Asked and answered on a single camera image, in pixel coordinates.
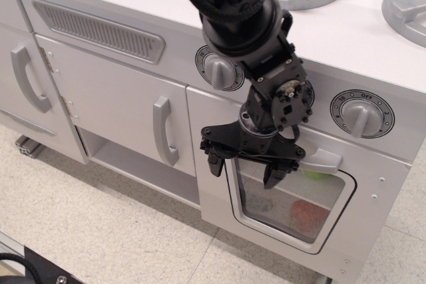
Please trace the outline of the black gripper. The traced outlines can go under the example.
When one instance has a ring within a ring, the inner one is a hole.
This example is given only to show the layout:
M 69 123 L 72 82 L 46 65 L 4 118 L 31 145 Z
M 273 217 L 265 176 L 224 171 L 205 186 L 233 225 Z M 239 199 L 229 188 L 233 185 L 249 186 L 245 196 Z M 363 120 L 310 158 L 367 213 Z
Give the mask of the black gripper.
M 264 188 L 272 189 L 290 172 L 296 171 L 306 151 L 280 136 L 256 136 L 246 132 L 240 123 L 207 126 L 201 130 L 200 148 L 208 155 L 213 176 L 222 173 L 225 160 L 243 158 L 265 164 Z

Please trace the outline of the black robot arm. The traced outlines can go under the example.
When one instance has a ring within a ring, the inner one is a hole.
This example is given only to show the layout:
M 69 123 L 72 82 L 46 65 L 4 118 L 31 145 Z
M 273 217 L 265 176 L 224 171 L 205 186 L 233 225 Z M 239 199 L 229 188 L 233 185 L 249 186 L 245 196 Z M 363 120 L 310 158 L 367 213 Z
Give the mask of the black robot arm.
M 198 9 L 206 44 L 218 55 L 210 62 L 212 82 L 235 62 L 251 82 L 239 118 L 201 131 L 201 149 L 219 176 L 227 159 L 265 165 L 264 186 L 273 188 L 296 171 L 305 150 L 296 142 L 299 124 L 312 114 L 313 90 L 287 36 L 293 23 L 278 0 L 190 0 Z

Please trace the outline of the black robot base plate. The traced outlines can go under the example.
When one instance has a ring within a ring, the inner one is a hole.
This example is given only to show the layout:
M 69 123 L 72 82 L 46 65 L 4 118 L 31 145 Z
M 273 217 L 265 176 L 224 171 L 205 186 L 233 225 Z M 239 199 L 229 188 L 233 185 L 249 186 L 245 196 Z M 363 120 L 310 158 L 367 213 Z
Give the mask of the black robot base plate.
M 24 267 L 24 276 L 4 275 L 1 283 L 83 283 L 26 246 L 23 254 L 1 252 L 1 261 L 12 261 Z

